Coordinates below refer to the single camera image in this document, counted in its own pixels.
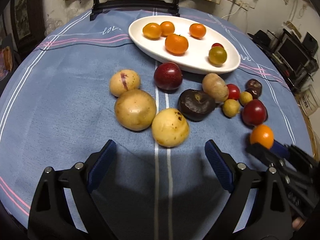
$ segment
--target blue tablecloth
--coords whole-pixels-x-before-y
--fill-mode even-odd
[[[260,100],[268,109],[266,124],[281,143],[295,144],[311,154],[307,129],[283,78],[241,31],[229,22],[187,8],[181,17],[203,23],[229,39],[241,54],[241,65],[221,75],[244,90],[256,78],[263,85]],[[115,119],[116,99],[109,79],[121,69],[141,76],[141,89],[158,98],[159,110],[176,107],[185,89],[201,89],[203,76],[183,73],[176,93],[153,84],[159,65],[128,36],[136,19],[160,15],[153,11],[110,11],[89,21],[86,12],[48,36],[20,65],[0,98],[0,200],[25,227],[33,194],[46,166],[68,169],[99,151],[108,139],[117,155],[94,198],[111,229],[125,239],[202,239],[220,214],[229,194],[222,189],[205,155],[213,139],[236,162],[266,169],[248,156],[250,129],[240,114],[232,119],[217,108],[203,122],[189,122],[189,138],[180,146],[155,145],[151,130],[131,132]],[[85,230],[71,192],[66,190],[73,219]],[[244,227],[254,192],[237,230]]]

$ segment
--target dark purple fruit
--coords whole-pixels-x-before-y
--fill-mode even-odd
[[[254,79],[254,78],[248,80],[247,83],[245,84],[245,89],[248,89],[248,88],[254,88],[258,94],[258,97],[261,96],[262,84],[258,80]]]
[[[178,99],[178,110],[192,121],[201,121],[216,107],[214,98],[200,90],[187,89]]]
[[[253,88],[253,87],[247,88],[246,92],[250,93],[252,95],[253,99],[259,98],[259,93],[258,93],[257,88]]]

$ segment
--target screw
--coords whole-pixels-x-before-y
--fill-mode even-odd
[[[45,173],[50,173],[52,171],[52,167],[46,167],[45,169],[44,169],[44,172]]]
[[[270,167],[269,168],[269,171],[272,173],[272,174],[275,174],[277,172],[276,168],[274,167]]]
[[[286,182],[287,184],[289,184],[289,183],[290,183],[289,177],[288,177],[288,176],[285,176],[284,178],[285,178],[285,182]]]
[[[76,168],[77,170],[81,169],[82,167],[83,167],[83,163],[76,163],[76,164],[75,164],[75,168]]]
[[[244,170],[247,166],[244,163],[238,163],[237,167],[241,170]]]

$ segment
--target white dish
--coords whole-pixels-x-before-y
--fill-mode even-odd
[[[165,37],[160,37],[159,40],[149,40],[143,35],[142,29],[145,25],[148,23],[161,24],[164,21],[172,22],[175,26],[174,33],[188,39],[189,47],[183,56],[172,55],[165,49]],[[148,16],[140,18],[130,24],[129,36],[137,47],[148,56],[162,63],[174,62],[185,71],[197,74],[222,74],[234,71],[241,61],[241,57],[235,46],[220,33],[207,26],[207,32],[203,38],[195,39],[191,37],[189,27],[193,23],[197,22],[176,16]],[[215,67],[208,60],[209,50],[214,43],[222,44],[228,55],[227,61],[221,67]]]

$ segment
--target orange fruit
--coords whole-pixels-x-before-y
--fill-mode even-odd
[[[250,134],[250,143],[260,143],[265,148],[270,149],[273,146],[274,136],[270,127],[265,124],[256,126]]]
[[[162,29],[162,36],[168,36],[169,34],[174,33],[174,25],[172,22],[163,22],[160,24]]]
[[[159,39],[162,34],[160,25],[156,23],[148,23],[143,27],[142,32],[149,39]]]
[[[190,25],[189,32],[190,35],[194,38],[202,38],[203,36],[205,36],[207,30],[204,25],[200,23],[194,23]]]
[[[187,38],[177,34],[169,34],[164,45],[169,52],[178,55],[185,53],[189,47]]]

